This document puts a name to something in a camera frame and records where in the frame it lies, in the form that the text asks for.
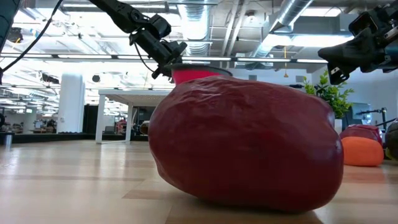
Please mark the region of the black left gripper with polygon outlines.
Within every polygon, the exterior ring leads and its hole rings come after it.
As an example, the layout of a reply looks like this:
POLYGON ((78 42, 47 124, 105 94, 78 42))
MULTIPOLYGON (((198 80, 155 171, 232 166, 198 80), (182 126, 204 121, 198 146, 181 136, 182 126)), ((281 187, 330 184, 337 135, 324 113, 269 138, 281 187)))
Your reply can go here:
POLYGON ((171 64, 181 62, 182 54, 187 48, 185 42, 167 42, 144 29, 130 34, 129 43, 130 45, 137 44, 148 54, 149 58, 158 63, 156 70, 152 72, 152 78, 158 78, 159 75, 172 78, 171 64))

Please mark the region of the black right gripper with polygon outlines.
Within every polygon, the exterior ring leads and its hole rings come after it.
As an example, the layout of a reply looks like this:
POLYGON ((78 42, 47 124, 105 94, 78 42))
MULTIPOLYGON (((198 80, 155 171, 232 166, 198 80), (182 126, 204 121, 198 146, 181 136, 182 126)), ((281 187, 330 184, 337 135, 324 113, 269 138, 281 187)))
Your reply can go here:
POLYGON ((320 58, 334 66, 328 67, 331 85, 347 81, 351 69, 345 67, 360 67, 371 62, 373 70, 381 69, 384 73, 398 69, 398 2, 377 5, 366 12, 378 26, 375 33, 365 29, 352 40, 318 51, 320 58))

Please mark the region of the small red apple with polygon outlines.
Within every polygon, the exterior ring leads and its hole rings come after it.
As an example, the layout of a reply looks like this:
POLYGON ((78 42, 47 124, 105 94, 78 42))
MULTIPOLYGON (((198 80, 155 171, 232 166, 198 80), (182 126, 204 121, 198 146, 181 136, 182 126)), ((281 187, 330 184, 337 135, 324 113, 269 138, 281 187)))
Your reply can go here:
POLYGON ((377 126, 367 124, 352 124, 340 133, 340 138, 361 137, 377 141, 382 145, 382 132, 377 126))

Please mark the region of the large wrinkled orange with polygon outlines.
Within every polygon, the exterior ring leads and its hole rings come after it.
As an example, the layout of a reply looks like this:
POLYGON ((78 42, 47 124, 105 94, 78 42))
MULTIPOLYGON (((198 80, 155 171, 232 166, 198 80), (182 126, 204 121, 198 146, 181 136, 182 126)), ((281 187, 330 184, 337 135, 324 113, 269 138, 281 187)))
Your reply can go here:
POLYGON ((375 167, 384 160, 382 146, 373 139, 351 136, 343 138, 341 142, 345 165, 375 167))

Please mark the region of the large dark red apple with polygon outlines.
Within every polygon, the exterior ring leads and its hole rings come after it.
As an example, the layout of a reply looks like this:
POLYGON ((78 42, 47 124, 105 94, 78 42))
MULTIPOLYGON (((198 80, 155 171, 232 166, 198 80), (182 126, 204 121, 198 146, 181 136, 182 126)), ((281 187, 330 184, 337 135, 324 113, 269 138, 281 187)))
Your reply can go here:
POLYGON ((272 83, 177 85, 152 114, 149 145, 166 182, 225 205, 306 212, 327 204, 343 178, 329 104, 272 83))

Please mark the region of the red collapsible bowl black rim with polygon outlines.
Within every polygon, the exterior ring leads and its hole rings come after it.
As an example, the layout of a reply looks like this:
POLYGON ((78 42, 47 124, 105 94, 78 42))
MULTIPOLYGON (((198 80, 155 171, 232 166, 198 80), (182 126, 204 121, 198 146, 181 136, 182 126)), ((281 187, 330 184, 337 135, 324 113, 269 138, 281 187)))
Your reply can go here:
POLYGON ((190 80, 196 80, 213 76, 232 77, 233 74, 225 69, 212 67, 208 65, 194 64, 174 64, 170 66, 172 78, 175 85, 179 85, 190 80))

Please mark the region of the green plant in white pot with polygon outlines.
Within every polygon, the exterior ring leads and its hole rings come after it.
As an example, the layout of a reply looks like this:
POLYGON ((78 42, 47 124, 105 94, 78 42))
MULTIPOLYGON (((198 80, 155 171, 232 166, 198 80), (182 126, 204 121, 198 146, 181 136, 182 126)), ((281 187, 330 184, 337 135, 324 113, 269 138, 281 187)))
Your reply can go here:
POLYGON ((348 102, 347 97, 350 93, 354 93, 352 88, 340 92, 346 85, 346 82, 331 85, 329 84, 329 73, 327 70, 320 75, 320 81, 316 84, 311 84, 306 77, 304 80, 304 89, 307 94, 317 96, 326 101, 333 109, 335 115, 334 128, 340 134, 343 131, 343 117, 352 103, 348 102))

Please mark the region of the white metal shelf riser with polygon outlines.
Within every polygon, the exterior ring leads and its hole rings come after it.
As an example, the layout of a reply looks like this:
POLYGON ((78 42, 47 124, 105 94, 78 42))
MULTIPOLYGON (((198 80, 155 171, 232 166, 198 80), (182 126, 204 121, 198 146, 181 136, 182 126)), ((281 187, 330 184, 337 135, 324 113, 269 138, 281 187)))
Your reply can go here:
POLYGON ((132 121, 135 114, 133 113, 134 106, 157 106, 170 91, 164 90, 100 90, 98 115, 96 122, 95 143, 110 144, 117 142, 124 142, 129 144, 131 141, 132 121), (127 125, 125 140, 122 141, 103 141, 103 125, 104 125, 104 109, 106 98, 116 101, 118 103, 127 105, 127 125))

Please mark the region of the grey computer monitor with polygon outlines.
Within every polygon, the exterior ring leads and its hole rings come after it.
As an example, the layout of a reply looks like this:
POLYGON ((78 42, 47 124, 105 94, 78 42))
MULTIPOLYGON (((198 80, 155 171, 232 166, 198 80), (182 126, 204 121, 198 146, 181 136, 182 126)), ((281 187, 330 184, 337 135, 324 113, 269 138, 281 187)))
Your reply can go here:
POLYGON ((351 106, 352 118, 361 124, 371 124, 373 119, 372 108, 368 103, 353 103, 351 106))

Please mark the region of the white round column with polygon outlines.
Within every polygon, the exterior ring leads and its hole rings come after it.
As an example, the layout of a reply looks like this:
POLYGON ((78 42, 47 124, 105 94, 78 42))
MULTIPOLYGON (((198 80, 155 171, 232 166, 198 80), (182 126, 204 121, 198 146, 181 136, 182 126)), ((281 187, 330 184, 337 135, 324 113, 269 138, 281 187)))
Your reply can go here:
POLYGON ((58 133, 80 133, 83 129, 85 81, 82 74, 62 74, 58 108, 58 133))

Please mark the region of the silver metal cylinder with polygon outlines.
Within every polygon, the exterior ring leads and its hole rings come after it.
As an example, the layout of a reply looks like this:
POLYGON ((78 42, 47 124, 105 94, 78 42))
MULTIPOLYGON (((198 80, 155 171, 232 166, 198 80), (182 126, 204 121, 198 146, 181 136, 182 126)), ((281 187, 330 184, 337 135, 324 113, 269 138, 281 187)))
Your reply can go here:
POLYGON ((4 133, 4 147, 7 151, 9 151, 12 147, 13 136, 14 136, 13 132, 4 133))

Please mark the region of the black table edge frame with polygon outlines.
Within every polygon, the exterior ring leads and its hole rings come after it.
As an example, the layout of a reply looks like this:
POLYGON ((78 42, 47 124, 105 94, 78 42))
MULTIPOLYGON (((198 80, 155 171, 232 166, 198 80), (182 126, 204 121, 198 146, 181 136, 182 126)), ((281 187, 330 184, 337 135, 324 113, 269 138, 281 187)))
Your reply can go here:
MULTIPOLYGON (((5 143, 6 134, 0 133, 0 145, 5 143)), ((103 134, 103 141, 122 141, 125 135, 103 134)), ((12 143, 33 143, 33 142, 52 142, 52 141, 77 141, 77 140, 95 140, 95 134, 72 133, 72 134, 13 134, 12 143)), ((148 141, 148 136, 133 136, 131 141, 148 141)))

